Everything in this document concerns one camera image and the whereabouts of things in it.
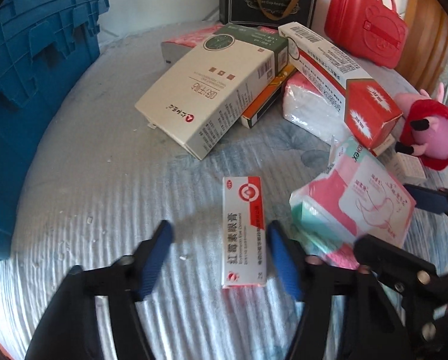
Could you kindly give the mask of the pink tissue pack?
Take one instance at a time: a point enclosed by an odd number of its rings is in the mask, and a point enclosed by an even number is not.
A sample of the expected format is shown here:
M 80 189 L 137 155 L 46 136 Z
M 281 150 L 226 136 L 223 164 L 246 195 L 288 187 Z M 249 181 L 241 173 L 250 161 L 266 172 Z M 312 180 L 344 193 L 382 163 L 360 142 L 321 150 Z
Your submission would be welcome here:
M 175 64 L 190 50 L 194 49 L 222 27 L 222 24 L 214 24 L 210 27 L 162 41 L 160 46 L 165 63 L 169 66 Z

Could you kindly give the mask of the blue plastic crate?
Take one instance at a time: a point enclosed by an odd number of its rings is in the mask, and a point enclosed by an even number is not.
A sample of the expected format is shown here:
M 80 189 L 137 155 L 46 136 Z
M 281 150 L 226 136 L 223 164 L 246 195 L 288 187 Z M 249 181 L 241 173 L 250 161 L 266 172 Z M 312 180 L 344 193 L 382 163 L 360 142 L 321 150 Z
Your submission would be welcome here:
M 68 92 L 99 57 L 108 0 L 0 3 L 0 260 L 10 256 L 26 174 Z

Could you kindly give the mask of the black gift bag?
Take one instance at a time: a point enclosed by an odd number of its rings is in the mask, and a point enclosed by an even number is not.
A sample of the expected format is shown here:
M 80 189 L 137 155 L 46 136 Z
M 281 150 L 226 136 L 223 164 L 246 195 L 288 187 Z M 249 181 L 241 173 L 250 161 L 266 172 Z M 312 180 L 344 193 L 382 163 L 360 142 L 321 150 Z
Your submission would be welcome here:
M 276 29 L 291 22 L 311 27 L 317 0 L 219 0 L 223 24 Z

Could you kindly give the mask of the red plastic suitcase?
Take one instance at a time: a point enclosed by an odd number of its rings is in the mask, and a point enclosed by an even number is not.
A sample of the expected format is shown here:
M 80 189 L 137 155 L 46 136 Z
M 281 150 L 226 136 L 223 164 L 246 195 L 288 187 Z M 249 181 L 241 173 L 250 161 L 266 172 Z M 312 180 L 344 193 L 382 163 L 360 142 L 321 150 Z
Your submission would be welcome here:
M 408 36 L 395 0 L 330 0 L 325 35 L 358 58 L 396 68 Z

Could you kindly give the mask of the green white box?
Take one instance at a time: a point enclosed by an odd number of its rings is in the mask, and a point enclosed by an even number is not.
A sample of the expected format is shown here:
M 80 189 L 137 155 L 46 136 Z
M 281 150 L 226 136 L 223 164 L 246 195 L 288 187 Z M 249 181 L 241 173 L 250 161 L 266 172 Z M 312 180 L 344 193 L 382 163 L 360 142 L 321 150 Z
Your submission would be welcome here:
M 203 48 L 209 51 L 224 50 L 236 41 L 243 41 L 274 54 L 274 75 L 288 64 L 288 41 L 278 33 L 262 31 L 258 28 L 245 27 L 239 24 L 225 24 L 203 42 Z

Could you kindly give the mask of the pink green wipes pack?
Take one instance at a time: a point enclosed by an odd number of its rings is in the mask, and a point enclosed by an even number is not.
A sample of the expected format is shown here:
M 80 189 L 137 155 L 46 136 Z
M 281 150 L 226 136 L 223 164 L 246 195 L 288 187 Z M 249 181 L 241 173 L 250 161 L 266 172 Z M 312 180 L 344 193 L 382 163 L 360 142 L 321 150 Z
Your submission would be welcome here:
M 314 244 L 327 261 L 355 269 L 355 242 L 370 234 L 401 248 L 415 200 L 355 138 L 335 148 L 326 172 L 290 195 L 299 237 Z

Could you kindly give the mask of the orange slim box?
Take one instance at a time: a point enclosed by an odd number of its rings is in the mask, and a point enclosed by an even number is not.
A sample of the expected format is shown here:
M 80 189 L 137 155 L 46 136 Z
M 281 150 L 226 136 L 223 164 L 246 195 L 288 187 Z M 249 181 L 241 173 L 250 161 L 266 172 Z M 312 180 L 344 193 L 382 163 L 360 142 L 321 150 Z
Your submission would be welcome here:
M 282 98 L 287 81 L 295 74 L 295 67 L 288 64 L 242 113 L 240 123 L 253 128 L 276 100 Z

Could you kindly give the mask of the small white box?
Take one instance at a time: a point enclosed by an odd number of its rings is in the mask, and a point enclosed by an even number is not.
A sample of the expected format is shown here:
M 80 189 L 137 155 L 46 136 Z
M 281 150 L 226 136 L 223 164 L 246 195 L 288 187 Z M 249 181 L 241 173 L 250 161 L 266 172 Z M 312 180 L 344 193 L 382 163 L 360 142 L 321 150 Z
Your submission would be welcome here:
M 402 184 L 419 184 L 426 181 L 426 173 L 421 160 L 408 154 L 394 154 L 387 169 Z

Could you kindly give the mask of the white tissue pack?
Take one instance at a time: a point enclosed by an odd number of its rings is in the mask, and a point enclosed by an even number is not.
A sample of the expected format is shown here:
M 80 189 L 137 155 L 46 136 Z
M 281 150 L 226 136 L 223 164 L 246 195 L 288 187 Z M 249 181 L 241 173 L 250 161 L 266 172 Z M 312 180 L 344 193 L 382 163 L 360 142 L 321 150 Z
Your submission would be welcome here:
M 287 121 L 331 146 L 352 135 L 330 101 L 300 72 L 286 82 L 282 114 Z

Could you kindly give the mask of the long white red box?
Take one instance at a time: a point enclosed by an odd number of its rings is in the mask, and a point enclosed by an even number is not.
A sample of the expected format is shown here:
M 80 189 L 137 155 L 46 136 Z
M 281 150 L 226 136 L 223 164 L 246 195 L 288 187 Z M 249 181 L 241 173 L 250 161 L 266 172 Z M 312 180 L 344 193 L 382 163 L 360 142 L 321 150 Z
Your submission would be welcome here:
M 353 58 L 309 28 L 292 22 L 278 27 L 288 41 L 289 62 L 330 103 L 368 150 L 384 143 L 402 115 L 400 108 Z

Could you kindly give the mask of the red white eye ointment box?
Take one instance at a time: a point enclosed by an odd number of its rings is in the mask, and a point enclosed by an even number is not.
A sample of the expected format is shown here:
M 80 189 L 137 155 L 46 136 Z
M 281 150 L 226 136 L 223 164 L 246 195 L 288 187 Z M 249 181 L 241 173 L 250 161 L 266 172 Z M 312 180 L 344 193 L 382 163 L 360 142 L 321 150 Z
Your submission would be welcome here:
M 264 286 L 267 281 L 265 213 L 258 176 L 223 179 L 221 285 Z

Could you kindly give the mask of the pink pig plush red dress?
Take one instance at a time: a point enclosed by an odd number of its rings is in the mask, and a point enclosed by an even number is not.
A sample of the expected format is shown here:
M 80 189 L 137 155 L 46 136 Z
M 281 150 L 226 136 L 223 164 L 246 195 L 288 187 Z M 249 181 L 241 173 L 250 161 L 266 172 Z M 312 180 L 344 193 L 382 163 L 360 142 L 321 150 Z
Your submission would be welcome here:
M 435 97 L 423 89 L 417 94 L 395 95 L 404 118 L 395 151 L 419 158 L 434 171 L 448 167 L 448 106 L 443 103 L 444 94 L 444 84 L 439 84 Z

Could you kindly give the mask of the large white medicine box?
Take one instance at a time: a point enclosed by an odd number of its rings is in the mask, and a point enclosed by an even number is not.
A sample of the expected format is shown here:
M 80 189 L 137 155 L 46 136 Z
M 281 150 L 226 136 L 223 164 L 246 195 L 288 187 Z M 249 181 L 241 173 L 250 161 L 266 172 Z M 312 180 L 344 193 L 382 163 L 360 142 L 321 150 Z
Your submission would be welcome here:
M 202 160 L 274 77 L 273 51 L 216 34 L 171 66 L 135 108 Z

